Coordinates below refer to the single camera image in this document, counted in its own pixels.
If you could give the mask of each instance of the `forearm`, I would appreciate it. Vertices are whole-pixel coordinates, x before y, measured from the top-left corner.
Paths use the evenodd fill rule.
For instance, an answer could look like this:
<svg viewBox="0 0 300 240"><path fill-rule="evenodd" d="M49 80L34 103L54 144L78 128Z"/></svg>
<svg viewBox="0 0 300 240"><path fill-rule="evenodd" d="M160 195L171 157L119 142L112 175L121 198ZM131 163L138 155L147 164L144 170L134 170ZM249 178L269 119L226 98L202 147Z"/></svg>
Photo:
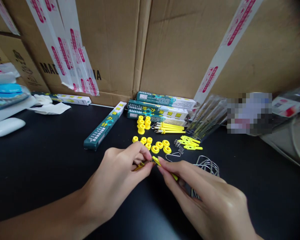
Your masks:
<svg viewBox="0 0 300 240"><path fill-rule="evenodd" d="M0 222L0 239L83 239L102 224L89 215L80 190L41 208Z"/></svg>

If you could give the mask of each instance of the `black table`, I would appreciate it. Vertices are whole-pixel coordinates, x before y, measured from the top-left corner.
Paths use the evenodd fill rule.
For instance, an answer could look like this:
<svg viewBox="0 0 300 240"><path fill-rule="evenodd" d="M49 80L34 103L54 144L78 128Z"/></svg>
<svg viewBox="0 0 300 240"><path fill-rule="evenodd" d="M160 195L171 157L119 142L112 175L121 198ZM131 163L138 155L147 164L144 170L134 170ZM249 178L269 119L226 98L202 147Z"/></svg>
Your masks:
<svg viewBox="0 0 300 240"><path fill-rule="evenodd" d="M112 108L71 105L61 115L22 111L26 126L0 138L0 220L46 205L82 187L109 147L126 148L137 135L136 120L126 112L96 152L83 141ZM145 133L170 143L181 134ZM203 142L202 151L181 159L195 163L205 155L220 176L242 190L256 232L266 240L300 239L300 168L258 137L227 134L219 128ZM124 201L115 216L87 239L200 239L154 168Z"/></svg>

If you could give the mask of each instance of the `teal box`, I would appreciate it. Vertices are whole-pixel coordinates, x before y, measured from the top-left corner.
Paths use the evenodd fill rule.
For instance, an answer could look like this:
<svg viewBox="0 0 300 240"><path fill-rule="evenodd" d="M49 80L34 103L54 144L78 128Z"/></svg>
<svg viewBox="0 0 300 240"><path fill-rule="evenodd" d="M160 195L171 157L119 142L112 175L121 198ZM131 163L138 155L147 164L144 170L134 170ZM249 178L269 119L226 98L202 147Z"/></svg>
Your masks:
<svg viewBox="0 0 300 240"><path fill-rule="evenodd" d="M116 123L127 103L119 102L118 105L108 114L99 126L83 142L84 149L97 150L104 137Z"/></svg>
<svg viewBox="0 0 300 240"><path fill-rule="evenodd" d="M128 109L138 110L144 113L153 113L155 115L163 115L167 117L180 119L186 119L189 115L188 111L191 113L190 110L186 110L184 108L162 106L158 104L140 102L136 100L129 100L127 107Z"/></svg>
<svg viewBox="0 0 300 240"><path fill-rule="evenodd" d="M137 100L141 102L148 102L154 104L161 104L165 106L193 109L196 101L188 98L172 97L168 95L159 95L154 93L142 92L137 93Z"/></svg>
<svg viewBox="0 0 300 240"><path fill-rule="evenodd" d="M163 115L155 115L155 114L151 114L151 113L144 113L138 110L132 110L129 109L128 110L128 114L127 114L127 118L131 118L131 119L138 119L139 116L143 116L144 118L146 116L149 116L151 119L151 122L165 122L165 123L169 123L169 124L173 124L173 125L177 125L177 126L185 126L186 125L186 121L182 120L182 119L178 119L178 118L172 118L172 117L167 117L167 116L163 116Z"/></svg>

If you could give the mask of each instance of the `left hand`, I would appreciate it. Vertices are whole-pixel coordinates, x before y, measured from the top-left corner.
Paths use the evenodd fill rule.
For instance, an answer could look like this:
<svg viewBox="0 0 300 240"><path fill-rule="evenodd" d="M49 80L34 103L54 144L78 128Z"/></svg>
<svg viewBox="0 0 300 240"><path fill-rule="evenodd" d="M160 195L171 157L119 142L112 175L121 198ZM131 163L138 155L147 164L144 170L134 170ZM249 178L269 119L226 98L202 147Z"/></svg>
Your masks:
<svg viewBox="0 0 300 240"><path fill-rule="evenodd" d="M133 172L137 167L133 163L140 164L141 161L152 161L152 157L139 141L127 149L106 150L98 170L80 190L84 195L84 205L97 225L113 217L130 192L150 174L154 162L148 162Z"/></svg>

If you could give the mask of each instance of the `hand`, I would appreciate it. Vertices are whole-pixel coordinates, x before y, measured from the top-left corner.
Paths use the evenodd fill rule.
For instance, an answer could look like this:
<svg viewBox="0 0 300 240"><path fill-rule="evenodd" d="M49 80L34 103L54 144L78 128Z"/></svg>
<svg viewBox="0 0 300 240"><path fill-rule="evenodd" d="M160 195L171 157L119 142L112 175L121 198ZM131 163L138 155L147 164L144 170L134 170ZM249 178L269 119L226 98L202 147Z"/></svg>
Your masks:
<svg viewBox="0 0 300 240"><path fill-rule="evenodd" d="M186 161L169 163L158 157L164 181L176 197L182 211L205 240L256 240L246 196L223 179ZM179 183L170 173L181 177ZM187 182L201 200L190 197L182 180Z"/></svg>
<svg viewBox="0 0 300 240"><path fill-rule="evenodd" d="M148 162L133 172L137 167L133 163L142 161L152 161L152 158L139 141L127 149L106 150L98 170L81 189L87 199L88 212L97 217L98 226L108 221L137 184L150 174L154 162Z"/></svg>

